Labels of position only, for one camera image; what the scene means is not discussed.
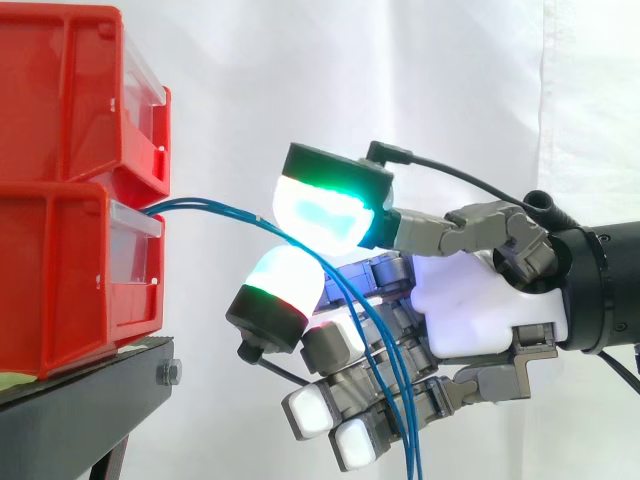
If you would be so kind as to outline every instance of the metal bolt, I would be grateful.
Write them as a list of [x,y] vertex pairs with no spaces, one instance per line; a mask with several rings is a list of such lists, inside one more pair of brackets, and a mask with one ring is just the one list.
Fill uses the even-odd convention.
[[182,362],[177,359],[167,360],[162,367],[162,383],[166,386],[178,385],[182,378]]

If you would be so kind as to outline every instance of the blue wire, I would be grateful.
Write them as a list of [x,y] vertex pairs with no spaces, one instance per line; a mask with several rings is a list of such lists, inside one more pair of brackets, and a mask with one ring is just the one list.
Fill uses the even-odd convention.
[[[200,203],[203,205],[191,205],[191,204],[186,204],[185,203]],[[385,394],[385,397],[387,398],[387,401],[389,402],[394,416],[396,417],[396,421],[398,423],[398,430],[400,431],[401,435],[402,435],[402,440],[403,440],[403,444],[405,447],[405,454],[407,457],[407,473],[409,475],[409,478],[413,477],[413,461],[412,459],[410,459],[410,452],[413,451],[415,454],[415,459],[416,459],[416,464],[418,466],[418,478],[421,480],[422,479],[422,465],[421,465],[421,455],[420,455],[420,447],[419,447],[419,437],[418,437],[418,427],[417,427],[417,415],[416,415],[416,410],[415,410],[415,400],[413,397],[413,387],[411,384],[411,378],[407,372],[406,369],[406,365],[404,363],[404,359],[402,358],[397,345],[395,344],[395,341],[393,340],[393,337],[391,335],[391,333],[389,332],[386,324],[384,324],[384,322],[382,321],[382,319],[378,316],[377,312],[375,312],[375,310],[371,307],[371,305],[368,303],[368,301],[360,294],[360,292],[358,292],[355,287],[353,287],[352,284],[350,284],[350,282],[344,278],[344,276],[337,270],[335,269],[332,265],[330,265],[328,262],[326,262],[326,260],[324,260],[322,257],[320,257],[319,255],[317,255],[315,252],[313,252],[312,250],[310,250],[308,247],[306,247],[305,245],[301,244],[300,242],[298,242],[296,239],[290,237],[289,235],[285,234],[284,232],[282,232],[280,229],[278,229],[277,227],[275,227],[273,224],[271,224],[270,222],[257,217],[249,212],[246,212],[244,210],[240,210],[234,207],[230,207],[228,205],[219,203],[219,202],[215,202],[213,200],[208,200],[208,199],[203,199],[203,198],[196,198],[196,197],[188,197],[188,198],[180,198],[180,199],[174,199],[174,200],[168,200],[165,202],[162,202],[160,204],[154,205],[152,207],[149,207],[145,210],[143,210],[144,213],[146,213],[147,215],[155,215],[157,213],[161,213],[163,211],[167,211],[167,210],[178,210],[178,209],[196,209],[196,210],[204,210],[204,211],[208,211],[211,213],[215,213],[215,214],[219,214],[219,215],[224,215],[230,218],[234,218],[236,220],[240,220],[243,221],[245,223],[250,223],[253,225],[256,225],[260,228],[263,228],[267,231],[270,231],[271,233],[274,233],[275,235],[280,236],[281,238],[287,240],[289,243],[291,243],[292,245],[295,245],[299,248],[301,248],[302,250],[306,251],[308,254],[312,255],[314,258],[316,258],[316,260],[318,260],[321,265],[323,266],[323,268],[325,269],[325,271],[327,272],[327,274],[329,274],[329,276],[336,282],[336,284],[338,285],[338,287],[340,288],[340,290],[342,291],[343,295],[345,296],[345,300],[346,303],[349,307],[350,313],[351,315],[354,317],[354,323],[356,325],[356,328],[358,329],[358,333],[360,335],[360,337],[363,339],[363,342],[365,343],[365,356],[367,358],[367,360],[369,361],[369,363],[372,366],[372,371],[374,372],[374,376],[376,377],[376,380],[378,381],[378,383],[381,386],[381,389],[383,390],[383,393]],[[354,298],[356,298],[356,300],[358,300],[359,303],[361,303],[361,305],[363,306],[363,308],[365,309],[365,311],[367,312],[367,314],[372,318],[372,320],[374,321],[374,323],[376,324],[376,326],[378,327],[381,337],[383,339],[383,342],[385,343],[385,346],[387,347],[387,350],[389,351],[390,355],[390,363],[392,366],[392,369],[394,371],[394,375],[396,376],[396,381],[398,382],[398,386],[400,388],[400,392],[401,392],[401,396],[402,396],[402,400],[403,403],[405,404],[405,413],[406,413],[406,417],[407,417],[407,426],[409,428],[409,439],[407,440],[406,438],[406,433],[405,430],[403,428],[403,422],[402,422],[402,417],[399,413],[399,411],[397,410],[397,406],[395,405],[395,401],[393,400],[393,396],[391,395],[391,392],[388,390],[388,387],[386,386],[386,384],[384,383],[384,381],[382,380],[382,377],[380,376],[380,373],[377,369],[377,366],[375,364],[375,361],[373,360],[373,358],[371,357],[371,354],[368,350],[368,348],[366,347],[366,339],[364,338],[364,332],[362,331],[362,327],[357,319],[357,314],[355,313],[355,310],[353,308],[353,305],[351,304],[351,302],[349,301],[349,296],[347,294],[347,292],[344,289],[344,286],[341,284],[344,283],[344,285],[346,285],[348,287],[348,289],[351,291],[352,295],[354,296]],[[404,380],[401,381],[401,376],[398,372],[398,368],[397,368],[397,364],[396,364],[396,360],[400,363],[400,368],[402,370],[402,378]]]

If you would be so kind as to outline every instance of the wrinkled white cloth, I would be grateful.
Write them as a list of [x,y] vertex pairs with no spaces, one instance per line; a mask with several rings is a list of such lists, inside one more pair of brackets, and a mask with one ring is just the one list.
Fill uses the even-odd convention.
[[[539,185],[587,225],[640,220],[639,18],[634,1],[545,1]],[[636,371],[632,347],[609,353]],[[562,357],[526,407],[523,480],[636,478],[637,394],[599,358]]]

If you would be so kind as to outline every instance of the red plastic bin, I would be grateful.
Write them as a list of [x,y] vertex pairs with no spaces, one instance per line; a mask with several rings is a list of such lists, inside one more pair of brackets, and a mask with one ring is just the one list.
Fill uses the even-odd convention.
[[0,372],[44,378],[162,326],[164,223],[91,183],[0,183]]
[[0,180],[169,194],[171,95],[113,7],[0,3]]

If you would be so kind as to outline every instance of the black cable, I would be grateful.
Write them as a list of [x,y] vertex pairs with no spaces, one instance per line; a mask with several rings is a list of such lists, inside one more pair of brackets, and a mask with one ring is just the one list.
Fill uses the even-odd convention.
[[290,382],[293,382],[296,385],[299,385],[301,387],[305,387],[309,385],[309,382],[307,382],[304,378],[300,378],[297,375],[294,375],[293,373],[285,370],[284,368],[279,367],[274,363],[271,363],[269,360],[265,360],[264,358],[260,358],[258,360],[258,365],[260,365],[263,368],[266,368],[270,372],[275,373],[276,375],[284,378],[285,380],[289,380]]
[[640,395],[640,380],[633,373],[625,368],[619,361],[613,358],[608,353],[602,351],[598,354],[598,356],[607,362],[613,370],[622,377],[622,379],[629,384],[631,388],[633,388],[638,395]]
[[522,202],[517,198],[504,193],[502,190],[497,189],[493,185],[483,182],[473,175],[469,175],[468,173],[450,167],[449,165],[436,162],[435,160],[418,157],[409,150],[403,150],[381,142],[371,142],[369,152],[367,153],[367,159],[380,163],[381,165],[384,165],[385,162],[400,163],[404,165],[415,163],[422,167],[446,173],[447,175],[451,175],[469,183],[470,185],[478,187],[500,200],[518,205],[538,225],[550,232],[557,232],[580,226],[578,222],[558,208],[548,193],[541,190],[533,190],[532,192],[529,192],[524,199],[525,201]]

